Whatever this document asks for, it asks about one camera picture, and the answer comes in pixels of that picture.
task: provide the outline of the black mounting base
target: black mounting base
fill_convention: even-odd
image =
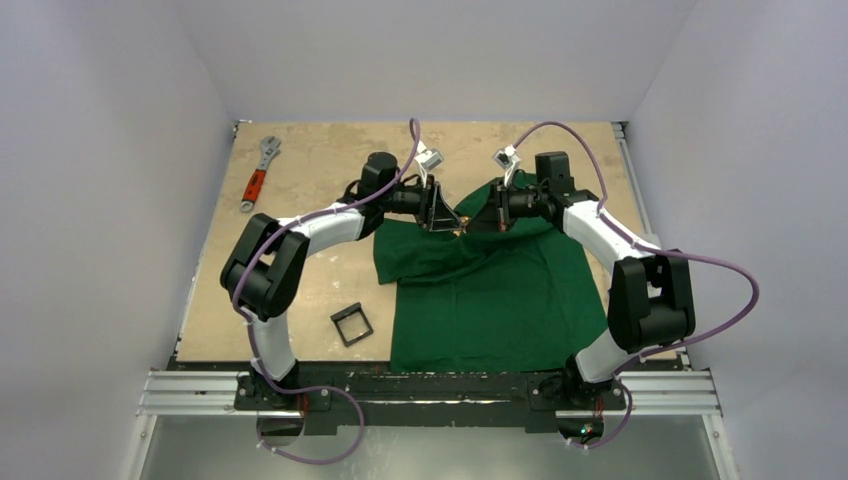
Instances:
[[[586,410],[561,388],[557,371],[521,373],[393,373],[386,362],[298,362],[287,388],[332,385],[350,392],[369,426],[521,427],[527,433],[561,430],[557,411]],[[599,392],[605,410],[624,400]],[[308,395],[306,435],[333,435],[357,425],[353,406],[341,395]],[[297,410],[294,395],[278,395],[255,372],[239,377],[236,410]]]

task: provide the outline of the wooden board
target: wooden board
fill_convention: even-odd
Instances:
[[[446,201],[455,205],[502,170],[492,161],[499,148],[513,143],[532,123],[422,124],[422,140],[437,148],[445,162],[434,171]],[[608,123],[571,124],[589,143],[601,163],[609,189],[609,211],[635,232],[642,231],[618,144]],[[324,208],[344,187],[359,178],[369,153],[392,152],[405,162],[411,140],[405,122],[398,123],[250,123],[242,124],[209,230],[194,290],[187,309],[178,359],[238,361],[251,358],[242,318],[233,312],[218,276],[250,214],[239,211],[242,193],[259,163],[259,141],[267,135],[282,140],[271,162],[254,213],[293,217]],[[594,170],[583,149],[566,132],[545,127],[519,151],[522,167],[533,172],[537,152],[565,150],[578,188],[600,194]],[[396,286],[378,285],[373,236],[336,246],[310,257],[297,298],[289,310],[289,332],[295,355],[303,360],[388,360],[391,351]],[[594,257],[590,265],[606,306],[609,277]],[[371,337],[345,348],[330,315],[354,302],[374,326]]]

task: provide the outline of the white wall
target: white wall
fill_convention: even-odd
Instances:
[[[229,122],[171,5],[0,5],[0,478],[111,479]]]
[[[623,120],[695,0],[176,0],[232,117]]]
[[[736,260],[760,305],[693,347],[744,478],[844,478],[848,4],[700,2],[627,129],[666,246]],[[700,331],[746,282],[695,269]]]

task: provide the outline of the purple cable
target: purple cable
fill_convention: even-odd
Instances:
[[[651,356],[651,355],[654,355],[654,354],[657,354],[657,353],[661,353],[661,352],[665,352],[665,351],[668,351],[668,350],[673,350],[675,348],[693,345],[695,343],[706,340],[706,339],[708,339],[708,338],[710,338],[714,335],[718,335],[719,333],[727,330],[728,328],[732,327],[733,325],[736,325],[740,320],[745,318],[745,316],[748,315],[748,313],[750,313],[751,310],[754,309],[754,307],[757,305],[757,302],[760,300],[760,284],[757,282],[757,279],[754,278],[754,276],[748,270],[742,268],[739,265],[736,265],[735,263],[728,262],[727,260],[721,260],[721,259],[718,259],[718,258],[707,257],[707,256],[703,256],[703,255],[696,255],[694,253],[683,253],[683,252],[675,252],[675,251],[671,251],[671,250],[662,250],[662,249],[659,249],[659,248],[652,248],[652,247],[648,247],[647,245],[642,245],[641,243],[639,243],[639,241],[636,238],[633,238],[632,236],[628,235],[627,232],[625,232],[618,225],[616,225],[615,222],[611,221],[606,216],[606,212],[603,210],[604,204],[607,202],[607,198],[609,197],[609,195],[607,195],[607,186],[606,186],[606,183],[604,182],[604,175],[601,173],[601,165],[598,163],[598,159],[595,158],[595,154],[592,153],[592,149],[589,148],[589,144],[586,143],[586,141],[583,139],[583,137],[581,137],[580,134],[578,134],[573,128],[569,127],[568,125],[566,125],[564,123],[560,123],[560,122],[541,122],[541,123],[538,123],[538,124],[534,125],[533,127],[531,127],[530,130],[527,130],[524,133],[524,135],[519,137],[518,141],[516,141],[513,144],[513,147],[517,149],[518,146],[522,142],[524,142],[524,140],[531,133],[535,132],[536,130],[538,130],[538,129],[546,126],[546,125],[553,125],[553,126],[560,127],[563,130],[567,131],[574,138],[576,138],[577,141],[580,142],[580,145],[583,147],[583,149],[586,150],[586,154],[589,155],[589,160],[592,161],[592,166],[595,167],[595,174],[597,174],[597,176],[598,176],[598,182],[601,184],[601,200],[598,202],[598,210],[597,210],[598,217],[601,219],[602,222],[604,222],[604,224],[606,224],[616,234],[618,234],[619,237],[621,237],[622,239],[624,239],[625,241],[627,241],[628,243],[633,245],[633,248],[635,248],[637,250],[641,250],[643,252],[652,253],[654,255],[663,255],[663,256],[667,256],[667,257],[684,258],[686,260],[692,260],[692,261],[695,261],[695,262],[706,263],[706,264],[709,264],[709,265],[716,265],[716,266],[719,266],[719,267],[724,267],[728,270],[732,270],[732,271],[742,275],[743,277],[745,277],[745,279],[748,280],[748,282],[751,283],[751,300],[748,301],[748,303],[742,308],[742,310],[739,311],[739,313],[737,313],[736,315],[731,317],[730,320],[722,323],[721,325],[719,325],[716,328],[713,328],[712,330],[708,330],[708,331],[706,331],[706,332],[704,332],[700,335],[695,335],[694,337],[688,338],[688,339],[683,340],[681,342],[677,342],[675,344],[672,344],[672,345],[669,345],[669,346],[666,346],[666,347],[657,347],[657,348],[648,350],[646,352],[642,352],[639,355],[637,355],[637,356],[631,358],[630,360],[624,362],[617,369],[615,369],[615,372],[614,372],[615,376],[618,376],[618,374],[620,374],[625,368],[627,368],[628,366],[632,365],[633,363],[639,361],[640,358],[648,357],[648,356]],[[633,396],[630,394],[630,390],[628,390],[627,387],[624,386],[624,383],[621,382],[620,379],[616,379],[616,380],[619,383],[619,385],[621,385],[621,388],[624,390],[624,392],[627,394],[627,410],[624,413],[624,418],[621,420],[621,423],[618,425],[618,427],[616,427],[615,430],[613,430],[609,435],[607,435],[603,439],[601,439],[600,442],[595,443],[593,445],[589,445],[588,446],[589,449],[597,448],[597,447],[600,447],[601,445],[605,445],[606,443],[608,443],[610,440],[615,438],[615,436],[618,435],[618,433],[621,432],[622,429],[624,429],[624,426],[627,424],[627,421],[630,420],[630,413],[633,410]]]
[[[609,435],[604,435],[604,437],[597,443],[586,445],[585,448],[587,450],[593,450],[611,442],[622,430],[624,430],[624,426],[627,425],[627,422],[630,420],[630,414],[633,413],[633,394],[630,393],[630,389],[627,388],[627,385],[625,385],[621,379],[617,379],[616,381],[621,389],[624,390],[624,394],[627,395],[627,410],[624,411],[624,418],[621,419],[621,423],[619,423],[618,426],[615,427],[615,430],[610,432]]]
[[[321,217],[321,216],[324,216],[324,215],[332,215],[332,214],[335,214],[335,213],[338,213],[338,212],[344,212],[346,210],[361,207],[362,205],[365,205],[366,203],[368,203],[372,200],[375,200],[376,198],[382,196],[384,193],[388,192],[389,189],[391,189],[398,181],[400,181],[403,174],[406,173],[406,171],[409,169],[409,166],[412,165],[412,161],[415,158],[415,154],[418,152],[418,142],[421,140],[421,125],[418,123],[418,120],[415,119],[415,118],[409,119],[409,133],[410,133],[410,135],[412,135],[412,151],[409,153],[409,158],[406,160],[406,163],[404,164],[404,166],[395,174],[395,177],[392,179],[391,182],[389,182],[388,184],[383,186],[383,188],[377,190],[373,194],[363,198],[362,200],[357,200],[353,203],[345,205],[344,207],[338,208],[335,211],[330,209],[330,210],[320,210],[320,211],[317,211],[317,212],[312,212],[312,213],[309,213],[309,214],[306,214],[306,215],[300,217],[299,220],[295,220],[293,222],[290,222],[290,223],[282,226],[279,230],[277,230],[270,237],[268,237],[268,239],[265,240],[265,243],[263,243],[262,246],[259,247],[259,250],[257,250],[256,254],[253,255],[253,258],[250,259],[250,262],[248,262],[247,267],[245,267],[244,273],[242,274],[241,278],[239,279],[239,282],[236,285],[236,289],[233,291],[233,298],[232,298],[233,309],[235,309],[235,311],[239,315],[244,317],[244,319],[248,322],[247,338],[250,341],[250,349],[253,352],[253,356],[256,358],[256,366],[259,369],[259,373],[262,374],[262,377],[265,379],[266,382],[268,382],[268,385],[270,385],[271,388],[273,388],[275,391],[282,393],[284,395],[297,395],[297,394],[301,394],[301,393],[316,392],[316,391],[320,391],[320,390],[329,390],[331,392],[338,393],[339,395],[342,395],[343,397],[345,397],[351,404],[353,404],[353,407],[356,409],[356,413],[359,415],[359,432],[356,435],[356,440],[354,440],[353,444],[350,447],[348,447],[347,450],[345,450],[344,452],[336,455],[335,457],[326,458],[326,459],[304,458],[304,457],[300,457],[298,455],[294,455],[294,454],[291,454],[291,453],[288,453],[288,452],[284,452],[284,451],[282,451],[282,450],[280,450],[276,447],[272,447],[267,442],[265,442],[265,440],[262,438],[261,432],[257,428],[256,434],[259,437],[260,445],[262,447],[264,447],[266,450],[268,450],[272,453],[286,457],[286,458],[294,460],[296,462],[306,463],[306,464],[309,464],[309,465],[329,465],[331,463],[338,462],[339,460],[341,460],[341,459],[347,457],[348,455],[350,455],[351,453],[353,453],[354,450],[356,450],[356,448],[362,442],[362,437],[365,434],[365,414],[362,413],[362,407],[359,406],[359,403],[356,401],[355,398],[353,398],[353,395],[351,395],[350,393],[348,393],[348,392],[346,392],[346,391],[344,391],[340,388],[327,385],[327,386],[315,386],[315,387],[286,389],[286,388],[281,388],[280,386],[278,386],[276,384],[274,379],[271,378],[270,374],[268,373],[268,370],[265,369],[265,364],[262,362],[262,358],[259,356],[259,349],[256,346],[256,338],[253,334],[253,329],[251,328],[251,324],[250,324],[251,319],[246,313],[244,313],[241,310],[241,308],[238,305],[238,300],[241,298],[241,292],[242,292],[242,290],[244,290],[245,283],[247,283],[247,277],[250,275],[250,272],[252,272],[253,269],[256,268],[256,265],[259,263],[259,259],[262,257],[262,255],[265,254],[265,252],[268,250],[268,248],[271,247],[271,244],[273,244],[278,238],[280,238],[289,229],[294,228],[297,225],[299,225],[299,224],[301,224],[301,223],[303,223],[307,220],[311,220],[313,218]]]
[[[576,130],[574,130],[573,128],[569,127],[568,125],[566,125],[564,123],[560,123],[560,122],[537,123],[536,125],[533,125],[532,127],[530,127],[530,130],[527,130],[526,132],[524,132],[524,135],[518,137],[518,140],[516,140],[516,142],[512,144],[513,148],[515,148],[517,150],[518,146],[521,145],[522,143],[524,143],[524,140],[527,140],[527,137],[529,137],[531,133],[535,132],[536,130],[538,130],[542,127],[546,127],[548,125],[552,125],[554,127],[559,127],[561,129],[565,130],[566,132],[570,133],[571,136],[573,136],[574,138],[577,139],[578,142],[580,142],[580,145],[583,147],[583,150],[586,150],[586,154],[589,155],[589,160],[592,161],[592,166],[595,167],[595,175],[597,175],[597,177],[598,177],[598,183],[601,184],[601,200],[598,202],[598,209],[600,210],[600,208],[603,207],[605,203],[607,203],[607,198],[609,197],[609,195],[607,194],[607,183],[604,181],[604,174],[601,173],[601,164],[598,163],[598,159],[595,158],[595,154],[592,153],[592,149],[589,148],[589,144],[586,143],[586,140],[583,140],[583,137],[581,137],[580,134],[577,133]]]

